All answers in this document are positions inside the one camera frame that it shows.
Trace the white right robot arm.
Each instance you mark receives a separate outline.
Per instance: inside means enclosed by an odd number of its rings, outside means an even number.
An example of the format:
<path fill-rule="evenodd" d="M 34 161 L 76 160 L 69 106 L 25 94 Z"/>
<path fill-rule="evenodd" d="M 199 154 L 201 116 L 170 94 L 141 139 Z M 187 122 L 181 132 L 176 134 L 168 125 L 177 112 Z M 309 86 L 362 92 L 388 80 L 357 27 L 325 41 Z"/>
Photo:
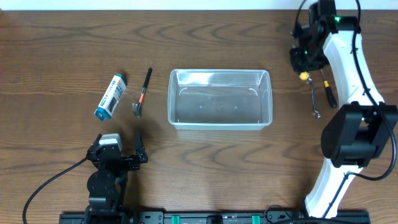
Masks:
<path fill-rule="evenodd" d="M 339 216 L 338 205 L 355 177 L 377 159 L 390 142 L 392 172 L 397 162 L 397 106 L 387 105 L 374 85 L 362 48 L 360 16 L 340 16 L 334 1 L 317 1 L 308 9 L 309 23 L 296 22 L 298 46 L 290 62 L 301 79 L 330 66 L 338 92 L 338 111 L 321 135 L 323 166 L 305 197 L 302 223 L 353 223 L 357 215 Z"/>

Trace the stubby yellow black screwdriver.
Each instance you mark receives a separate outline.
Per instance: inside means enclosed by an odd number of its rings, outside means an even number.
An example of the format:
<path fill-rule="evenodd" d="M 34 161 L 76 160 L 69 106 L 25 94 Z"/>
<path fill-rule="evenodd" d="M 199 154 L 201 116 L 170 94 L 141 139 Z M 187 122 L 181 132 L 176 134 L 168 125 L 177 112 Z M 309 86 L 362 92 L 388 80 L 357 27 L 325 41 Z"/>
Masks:
<path fill-rule="evenodd" d="M 307 81 L 310 78 L 310 74 L 308 72 L 301 72 L 299 78 L 303 81 Z"/>

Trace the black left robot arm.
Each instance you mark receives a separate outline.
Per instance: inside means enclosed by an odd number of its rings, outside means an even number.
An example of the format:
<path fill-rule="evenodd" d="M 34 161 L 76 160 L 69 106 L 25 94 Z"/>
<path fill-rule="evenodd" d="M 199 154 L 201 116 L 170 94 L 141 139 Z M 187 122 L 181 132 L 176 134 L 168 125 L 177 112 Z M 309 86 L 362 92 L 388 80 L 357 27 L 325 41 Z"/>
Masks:
<path fill-rule="evenodd" d="M 139 170 L 141 164 L 148 162 L 140 131 L 136 133 L 134 154 L 123 156 L 122 147 L 119 134 L 100 134 L 86 153 L 86 158 L 97 168 L 87 181 L 89 204 L 95 211 L 113 212 L 121 207 L 127 173 Z"/>

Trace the silver offset ring wrench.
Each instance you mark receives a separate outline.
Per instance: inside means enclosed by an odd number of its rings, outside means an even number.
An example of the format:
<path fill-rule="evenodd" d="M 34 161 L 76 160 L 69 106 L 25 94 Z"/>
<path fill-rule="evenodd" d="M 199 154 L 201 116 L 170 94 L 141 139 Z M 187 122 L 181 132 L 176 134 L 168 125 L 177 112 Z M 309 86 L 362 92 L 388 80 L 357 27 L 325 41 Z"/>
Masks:
<path fill-rule="evenodd" d="M 308 84 L 310 85 L 310 88 L 311 88 L 312 107 L 313 107 L 314 116 L 316 117 L 316 119 L 320 119 L 321 118 L 321 114 L 317 110 L 317 104 L 316 104 L 316 98 L 315 98 L 315 89 L 314 89 L 314 84 L 313 84 L 312 78 L 309 77 L 307 82 L 308 82 Z"/>

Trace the slim black yellow screwdriver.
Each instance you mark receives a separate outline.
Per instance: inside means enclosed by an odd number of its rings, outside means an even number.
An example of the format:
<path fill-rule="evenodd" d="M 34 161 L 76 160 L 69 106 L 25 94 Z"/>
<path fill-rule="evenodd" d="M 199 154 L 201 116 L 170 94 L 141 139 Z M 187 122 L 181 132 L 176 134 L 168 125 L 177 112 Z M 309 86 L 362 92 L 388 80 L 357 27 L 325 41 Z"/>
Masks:
<path fill-rule="evenodd" d="M 320 70 L 322 78 L 323 78 L 323 85 L 324 85 L 324 89 L 325 89 L 325 93 L 326 93 L 326 97 L 328 100 L 328 104 L 330 105 L 331 108 L 336 108 L 337 107 L 337 102 L 336 102 L 336 98 L 333 94 L 333 90 L 331 89 L 328 81 L 326 80 L 325 74 L 323 69 Z"/>

